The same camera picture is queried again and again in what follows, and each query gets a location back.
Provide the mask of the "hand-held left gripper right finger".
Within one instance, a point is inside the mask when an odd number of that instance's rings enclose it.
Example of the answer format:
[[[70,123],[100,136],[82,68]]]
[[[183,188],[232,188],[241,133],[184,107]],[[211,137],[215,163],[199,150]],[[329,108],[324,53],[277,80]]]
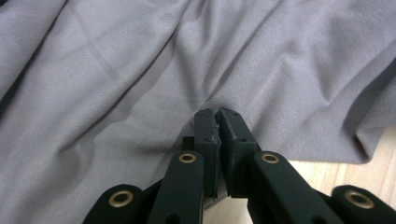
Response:
[[[219,135],[221,139],[221,165],[229,196],[248,196],[246,172],[258,143],[243,117],[227,108],[220,110]]]

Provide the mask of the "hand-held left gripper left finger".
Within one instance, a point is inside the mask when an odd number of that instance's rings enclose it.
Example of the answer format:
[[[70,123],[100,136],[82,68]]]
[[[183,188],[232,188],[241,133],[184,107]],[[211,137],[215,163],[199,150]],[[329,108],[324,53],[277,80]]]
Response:
[[[219,187],[219,125],[215,109],[204,109],[194,115],[194,149],[205,160],[204,195],[217,199]]]

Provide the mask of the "grey shorts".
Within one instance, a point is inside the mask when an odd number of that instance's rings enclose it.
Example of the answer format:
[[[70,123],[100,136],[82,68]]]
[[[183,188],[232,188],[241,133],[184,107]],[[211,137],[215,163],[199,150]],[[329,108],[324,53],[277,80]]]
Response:
[[[396,0],[7,0],[0,224],[150,186],[208,107],[288,159],[369,161],[396,126]]]

